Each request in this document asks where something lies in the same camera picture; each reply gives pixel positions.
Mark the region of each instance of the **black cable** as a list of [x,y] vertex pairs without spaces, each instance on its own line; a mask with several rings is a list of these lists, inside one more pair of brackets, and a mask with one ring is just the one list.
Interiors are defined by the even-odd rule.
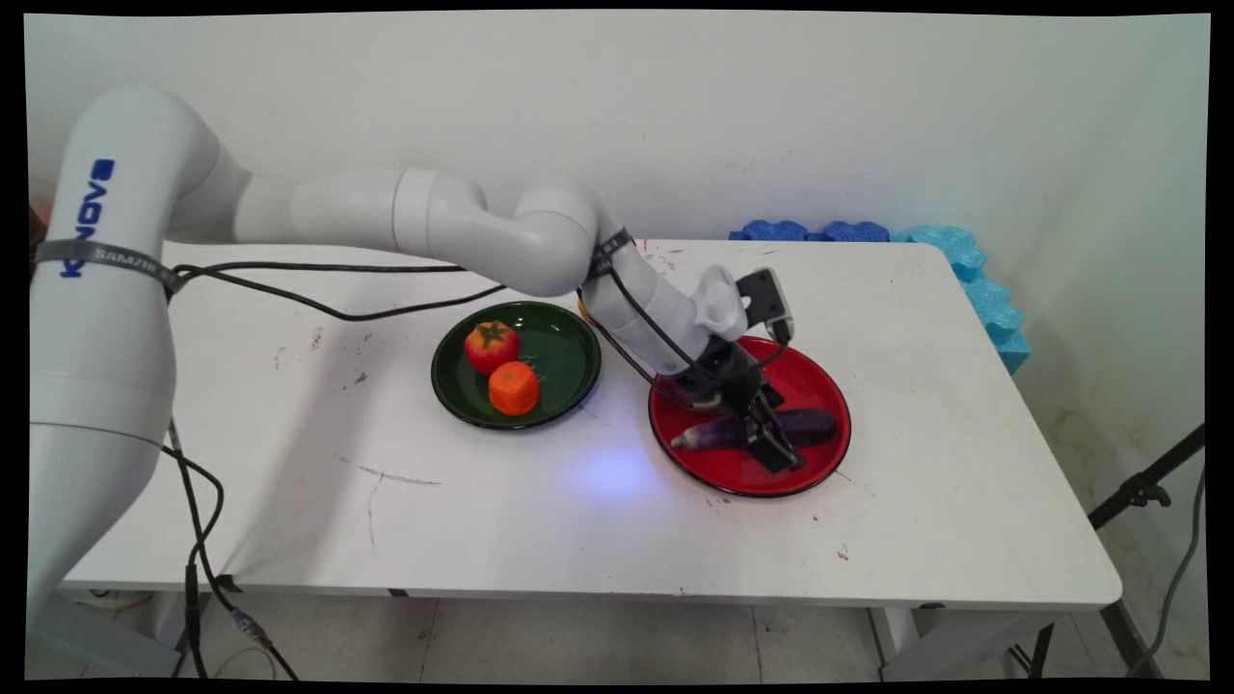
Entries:
[[1182,556],[1182,562],[1178,563],[1178,569],[1174,572],[1174,580],[1170,582],[1170,588],[1165,592],[1165,601],[1161,604],[1161,621],[1157,624],[1157,635],[1153,640],[1153,646],[1140,657],[1140,661],[1127,671],[1125,677],[1135,677],[1135,673],[1140,671],[1153,656],[1161,647],[1161,642],[1165,641],[1165,627],[1170,617],[1170,604],[1174,603],[1174,592],[1178,589],[1178,583],[1182,580],[1183,572],[1187,571],[1187,564],[1191,563],[1191,557],[1196,554],[1196,547],[1199,546],[1199,503],[1204,498],[1204,473],[1208,470],[1206,464],[1199,469],[1199,485],[1196,488],[1196,500],[1191,509],[1191,545],[1187,546],[1187,553]]
[[[174,437],[173,441],[176,445],[179,445],[178,437]],[[194,532],[196,532],[197,536],[197,543],[194,546],[194,551],[195,552],[200,551],[201,553],[201,569],[206,574],[206,582],[210,584],[210,589],[213,592],[215,598],[218,600],[218,604],[221,604],[231,614],[232,620],[236,621],[241,631],[243,631],[251,638],[260,643],[263,648],[270,651],[270,653],[275,657],[275,659],[279,661],[279,664],[283,666],[283,669],[284,672],[288,673],[289,678],[299,680],[300,678],[296,675],[295,671],[291,669],[291,666],[288,663],[288,661],[283,658],[283,654],[278,652],[278,648],[274,647],[274,642],[269,638],[269,636],[265,635],[265,631],[262,629],[259,624],[257,624],[257,620],[247,615],[243,610],[237,609],[236,605],[233,605],[231,600],[227,599],[227,596],[223,594],[222,588],[218,585],[218,579],[215,577],[213,569],[210,568],[210,557],[206,554],[206,546],[205,546],[205,531],[201,529],[201,517],[197,511],[197,500],[196,495],[193,491],[193,483],[188,478],[188,470],[191,468],[196,472],[200,472],[218,490],[218,500],[215,505],[216,516],[222,509],[222,484],[218,482],[217,478],[206,472],[201,466],[186,458],[184,456],[183,449],[176,451],[174,448],[163,446],[163,452],[167,453],[168,456],[172,456],[173,458],[176,459],[178,463],[180,463],[180,473],[185,482],[185,494],[189,498],[189,515],[193,516],[193,527]],[[194,596],[196,595],[196,568],[193,566],[191,561],[188,567],[188,574],[185,577],[185,595],[188,596],[190,593]],[[189,648],[190,651],[193,651],[193,659],[194,664],[197,667],[197,675],[206,677],[205,663],[201,662],[201,652],[200,648],[197,647],[201,633],[201,626],[196,614],[196,599],[194,598],[193,601],[194,601],[194,614],[190,616],[189,625],[186,625],[186,629],[189,630],[189,640],[188,640]]]
[[775,351],[774,354],[771,354],[766,359],[763,359],[761,362],[754,364],[753,367],[750,367],[749,370],[761,369],[763,367],[765,367],[765,366],[770,364],[771,362],[779,359],[780,354],[784,354],[789,349],[789,343],[787,342],[777,342],[776,345],[779,345],[780,347],[776,348],[776,351]]
[[[338,263],[280,263],[275,261],[239,261],[234,263],[217,263],[207,265],[215,270],[318,270],[318,272],[346,272],[346,273],[452,273],[468,272],[459,265],[347,265]],[[172,268],[172,272],[180,274],[191,272],[195,265],[180,264]],[[188,277],[193,279],[200,273]]]
[[[613,278],[613,284],[617,285],[617,290],[621,291],[621,295],[626,298],[626,301],[629,303],[631,307],[633,307],[634,311],[637,311],[638,315],[642,316],[642,319],[644,321],[647,321],[647,325],[652,326],[652,330],[655,331],[655,335],[660,336],[660,340],[663,340],[664,343],[668,345],[669,348],[673,349],[673,352],[677,357],[681,357],[681,361],[684,361],[687,366],[698,369],[705,375],[707,375],[707,377],[710,377],[712,379],[716,379],[716,380],[721,380],[721,377],[718,374],[712,373],[711,369],[707,369],[702,364],[700,364],[700,363],[695,362],[694,359],[691,359],[690,356],[686,354],[685,351],[681,347],[679,347],[677,343],[674,342],[673,338],[669,337],[666,332],[664,332],[664,330],[660,328],[660,326],[652,319],[652,316],[649,316],[647,314],[647,311],[643,310],[643,306],[640,306],[638,304],[638,301],[634,300],[634,296],[631,295],[629,290],[626,289],[626,285],[622,283],[621,277],[617,275],[617,269],[616,268],[608,270],[608,274]],[[770,364],[771,362],[776,361],[777,358],[780,358],[780,354],[784,354],[785,351],[789,348],[789,343],[787,342],[780,342],[777,345],[780,345],[780,347],[775,351],[774,354],[771,354],[766,359],[763,359],[761,362],[758,362],[756,364],[752,366],[749,369],[747,369],[745,373],[756,372],[756,370],[761,369],[763,367]]]
[[[503,285],[497,285],[485,291],[480,291],[470,296],[464,296],[462,299],[450,299],[447,301],[436,301],[431,304],[404,306],[399,309],[391,309],[389,311],[379,311],[375,314],[353,315],[337,311],[329,306],[326,306],[325,304],[315,301],[306,296],[301,296],[292,291],[288,291],[285,289],[279,289],[276,286],[270,286],[268,284],[262,284],[259,282],[247,280],[238,277],[223,274],[223,270],[230,270],[230,269],[231,270],[279,269],[279,270],[363,272],[363,273],[441,273],[441,272],[465,270],[465,268],[460,268],[458,265],[347,265],[347,264],[325,264],[325,263],[234,262],[234,263],[218,263],[204,268],[197,265],[181,264],[176,265],[173,269],[173,272],[175,272],[176,274],[184,273],[183,275],[185,282],[191,280],[196,277],[206,275],[232,284],[237,284],[239,286],[246,286],[248,289],[255,289],[258,291],[273,294],[275,296],[291,299],[292,301],[297,301],[312,309],[317,309],[318,311],[322,311],[327,315],[334,316],[344,321],[378,320],[390,316],[411,314],[415,311],[424,311],[429,309],[454,306],[458,304],[465,304],[468,301],[481,299],[484,296],[500,291],[501,289],[505,289]],[[172,301],[170,293],[167,294],[167,301],[169,304]],[[281,653],[279,653],[279,650],[274,646],[274,642],[265,635],[265,631],[262,630],[260,625],[257,624],[257,620],[253,620],[253,617],[244,614],[243,610],[238,610],[236,605],[233,605],[231,600],[227,599],[227,596],[223,594],[222,588],[218,585],[218,579],[215,577],[215,572],[210,567],[210,557],[206,554],[206,537],[210,536],[210,532],[215,529],[215,524],[218,521],[218,516],[222,514],[223,485],[221,482],[218,482],[218,478],[210,474],[210,472],[207,472],[205,468],[194,463],[193,461],[190,461],[188,457],[184,456],[184,449],[180,446],[180,437],[175,430],[174,420],[169,422],[168,433],[172,440],[172,447],[163,446],[162,448],[164,453],[175,458],[176,464],[180,469],[180,478],[184,483],[184,491],[189,503],[189,515],[193,519],[193,530],[196,537],[196,542],[194,543],[193,550],[189,552],[189,562],[185,566],[184,585],[185,585],[186,642],[189,646],[189,651],[193,656],[194,667],[197,671],[197,677],[201,678],[209,677],[206,674],[205,662],[201,658],[201,648],[200,648],[201,619],[197,603],[197,568],[196,568],[196,557],[200,553],[201,568],[206,574],[206,582],[210,584],[210,589],[215,594],[215,598],[218,599],[218,603],[231,614],[231,617],[236,621],[237,626],[242,631],[244,631],[246,635],[248,635],[251,638],[260,643],[263,648],[268,650],[274,656],[274,658],[283,667],[284,672],[288,673],[289,678],[291,678],[292,680],[299,680],[300,678],[296,675],[295,671],[291,669],[291,666],[288,663],[288,661],[283,657]],[[189,478],[190,469],[204,477],[207,482],[210,482],[210,484],[213,485],[217,495],[215,501],[215,510],[211,514],[210,522],[206,524],[205,529],[201,527],[201,515],[197,509],[197,498],[193,489],[193,480]]]
[[296,682],[300,682],[300,678],[296,677],[295,671],[292,671],[291,666],[289,666],[288,662],[283,659],[283,653],[280,653],[279,650],[274,647],[274,643],[270,643],[267,651],[269,651],[270,654],[274,656],[274,659],[279,661],[279,664],[283,666],[283,672],[288,673],[288,677],[290,677]]
[[[581,289],[575,289],[575,293],[579,295],[579,301],[582,301],[582,290]],[[629,353],[626,352],[626,349],[623,349],[622,346],[617,343],[617,340],[615,340],[612,335],[608,335],[608,331],[605,330],[605,326],[600,325],[598,322],[596,322],[594,320],[591,321],[591,325],[596,326],[596,330],[600,332],[600,335],[603,336],[603,338],[608,342],[608,345],[613,349],[616,349],[617,353],[621,354],[621,357],[623,359],[626,359],[626,363],[628,363],[636,372],[638,372],[638,375],[643,377],[643,380],[650,383],[652,388],[659,390],[661,395],[664,395],[669,400],[673,400],[677,405],[681,405],[682,408],[686,408],[686,409],[690,409],[690,410],[695,409],[695,406],[694,406],[692,403],[690,403],[689,400],[685,400],[684,398],[681,398],[676,393],[669,390],[668,388],[665,388],[664,385],[661,385],[660,382],[655,380],[655,378],[653,378],[650,374],[648,374],[645,370],[643,370],[643,367],[639,366],[639,363],[634,361],[634,357],[631,357]]]
[[[341,267],[348,267],[348,265],[331,265],[331,269],[337,269],[337,268],[341,268]],[[234,277],[234,275],[225,274],[223,272],[215,269],[212,265],[211,267],[205,267],[205,268],[201,268],[201,267],[197,267],[197,265],[176,265],[176,268],[180,269],[180,270],[183,270],[183,272],[185,272],[185,273],[188,273],[189,278],[200,277],[200,275],[212,277],[215,279],[221,279],[223,282],[230,282],[232,284],[238,284],[238,285],[246,286],[248,289],[255,289],[257,291],[264,291],[265,294],[273,294],[275,296],[281,296],[284,299],[290,299],[290,300],[296,301],[299,304],[304,304],[305,306],[308,306],[311,309],[316,309],[316,310],[318,310],[318,311],[321,311],[321,312],[323,312],[326,315],[333,316],[333,317],[336,317],[336,319],[338,319],[341,321],[350,321],[350,322],[373,321],[373,320],[379,320],[379,319],[389,319],[391,316],[401,316],[404,314],[413,314],[416,311],[427,311],[427,310],[431,310],[431,309],[443,309],[445,306],[457,306],[459,304],[466,304],[468,301],[475,301],[476,299],[482,299],[482,298],[485,298],[485,296],[487,296],[490,294],[495,294],[497,291],[501,291],[502,289],[506,289],[506,285],[499,284],[496,286],[485,289],[484,291],[479,291],[476,294],[471,294],[470,296],[464,296],[462,299],[447,299],[445,301],[433,301],[433,303],[429,303],[429,304],[417,304],[417,305],[413,305],[413,306],[402,306],[402,307],[399,307],[399,309],[390,309],[389,311],[378,311],[375,314],[344,314],[344,312],[334,310],[334,309],[332,309],[332,307],[329,307],[329,306],[327,306],[327,305],[325,305],[325,304],[322,304],[320,301],[315,301],[312,299],[308,299],[307,296],[302,296],[302,295],[296,294],[294,291],[288,291],[286,289],[279,289],[278,286],[270,286],[269,284],[262,284],[260,282],[253,282],[251,279],[243,279],[243,278],[238,278],[238,277]]]
[[647,325],[652,326],[652,330],[655,331],[655,335],[659,335],[660,340],[663,340],[664,343],[668,345],[669,348],[673,349],[673,352],[677,357],[680,357],[682,362],[685,362],[686,364],[689,364],[695,369],[698,369],[703,374],[716,380],[719,379],[719,377],[712,373],[711,369],[703,368],[698,362],[691,359],[690,354],[685,353],[685,349],[677,347],[677,343],[674,342],[673,338],[669,337],[666,332],[660,330],[660,326],[656,325],[654,320],[652,320],[652,316],[647,315],[647,311],[643,310],[643,306],[640,306],[638,301],[636,301],[634,298],[631,295],[629,290],[626,289],[626,284],[621,280],[621,277],[617,274],[617,268],[612,268],[611,270],[608,270],[608,277],[613,278],[613,284],[617,285],[617,290],[621,291],[621,295],[626,298],[626,301],[629,303],[631,307],[633,307],[634,311],[638,312],[638,315],[642,316],[644,321],[647,321]]
[[[210,584],[210,589],[215,593],[215,596],[218,599],[218,604],[221,604],[223,608],[226,608],[227,611],[230,612],[230,611],[232,611],[232,610],[236,609],[236,605],[233,605],[231,603],[231,600],[228,600],[227,596],[223,595],[222,589],[218,587],[218,579],[215,578],[215,572],[210,567],[210,557],[206,554],[205,531],[201,529],[201,516],[197,512],[197,495],[193,491],[193,480],[189,479],[189,467],[190,467],[190,464],[191,464],[193,469],[197,469],[197,470],[200,470],[201,467],[197,466],[196,463],[193,463],[193,461],[189,461],[189,458],[184,457],[184,453],[180,452],[180,451],[175,451],[173,448],[163,446],[163,452],[167,453],[168,456],[172,456],[173,458],[176,459],[176,462],[180,463],[180,477],[184,480],[184,493],[189,498],[189,515],[193,517],[193,530],[194,530],[194,532],[196,533],[196,537],[197,537],[196,545],[193,546],[193,553],[189,554],[189,557],[190,557],[190,564],[191,564],[191,559],[193,559],[194,553],[200,553],[201,554],[201,569],[206,573],[206,582]],[[213,478],[213,475],[210,475],[209,479],[211,479],[213,483],[218,482],[217,479]],[[221,512],[222,511],[222,491],[221,491],[222,490],[222,485],[218,484],[217,489],[220,490],[220,496],[218,496],[218,500],[215,503],[215,510],[216,510],[216,512]]]

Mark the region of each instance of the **red plate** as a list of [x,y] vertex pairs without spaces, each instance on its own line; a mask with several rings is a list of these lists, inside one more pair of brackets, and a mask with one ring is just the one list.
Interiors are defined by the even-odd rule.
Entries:
[[[777,348],[775,342],[761,337],[744,336],[737,342],[755,359],[765,359]],[[771,380],[771,387],[785,398],[780,410],[822,408],[835,415],[835,435],[822,446],[801,449],[806,456],[805,466],[797,470],[772,474],[745,451],[673,448],[669,441],[674,437],[696,424],[716,417],[686,410],[653,388],[647,400],[647,410],[652,416],[652,430],[669,458],[698,482],[740,496],[787,496],[827,479],[827,475],[832,474],[844,459],[853,435],[844,395],[827,372],[791,347],[764,367],[764,373]],[[671,388],[663,377],[659,378],[660,383]]]

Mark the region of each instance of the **blue foam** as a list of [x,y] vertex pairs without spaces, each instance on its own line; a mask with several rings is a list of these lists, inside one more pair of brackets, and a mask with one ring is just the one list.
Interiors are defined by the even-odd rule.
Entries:
[[1033,353],[1033,349],[1028,346],[1028,341],[1017,330],[1002,342],[995,343],[995,348],[998,349],[998,357],[1003,361],[1003,366],[1007,367],[1007,373],[1014,374],[1021,366],[1024,364],[1024,359]]
[[977,251],[977,240],[955,226],[914,226],[908,230],[908,242],[942,249],[960,282],[972,282],[986,264],[986,254]]
[[806,241],[808,231],[790,220],[771,224],[766,220],[754,220],[742,231],[728,233],[731,241]]
[[1007,372],[1014,374],[1028,356],[1033,353],[1021,333],[1024,314],[1011,305],[1011,293],[1000,284],[986,278],[983,267],[986,254],[977,249],[977,240],[963,228],[946,226],[914,226],[903,233],[888,233],[886,227],[874,222],[855,225],[835,221],[819,232],[810,232],[806,227],[791,220],[771,224],[766,220],[754,220],[742,231],[729,232],[734,241],[828,241],[828,242],[892,242],[928,243],[943,251],[951,272],[969,296],[969,303],[977,311],[981,325],[985,326],[990,341]]
[[887,243],[891,235],[882,226],[874,222],[832,222],[823,227],[823,231],[810,236],[818,236],[818,241],[859,241],[866,243]]
[[986,326],[990,340],[995,345],[1009,340],[1024,322],[1024,314],[1011,305],[1011,293],[1001,285],[980,277],[972,282],[961,283],[969,301],[977,310],[981,325]]

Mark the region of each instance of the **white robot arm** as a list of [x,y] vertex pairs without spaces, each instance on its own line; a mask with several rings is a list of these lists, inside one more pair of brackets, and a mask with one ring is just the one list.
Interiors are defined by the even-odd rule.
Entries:
[[[183,101],[126,86],[95,101],[73,130],[47,240],[106,243],[153,259],[164,238],[354,246],[455,263],[537,296],[582,286],[600,325],[656,372],[686,374],[690,364],[611,277],[589,278],[596,247],[622,231],[566,174],[528,188],[511,219],[490,214],[475,183],[422,169],[359,169],[300,184],[254,177]],[[705,273],[691,299],[632,245],[611,262],[691,359],[745,332],[727,272]],[[30,303],[27,625],[146,487],[175,393],[164,288],[154,278],[80,259],[43,262]]]

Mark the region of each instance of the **black strap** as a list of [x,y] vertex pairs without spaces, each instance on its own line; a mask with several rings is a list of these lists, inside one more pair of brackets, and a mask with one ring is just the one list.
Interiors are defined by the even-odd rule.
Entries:
[[80,263],[97,263],[100,265],[137,270],[162,282],[173,294],[179,291],[188,282],[146,253],[138,253],[137,251],[107,243],[84,241],[81,238],[43,242],[35,251],[35,262],[42,263],[43,261],[78,261],[77,268],[70,267],[70,263],[65,262],[65,269],[60,273],[62,277],[80,277],[78,274]]
[[608,241],[596,246],[595,252],[591,253],[591,268],[587,269],[587,279],[603,277],[612,272],[613,253],[627,243],[634,243],[634,237],[626,231],[626,227],[622,227],[621,231],[612,235]]

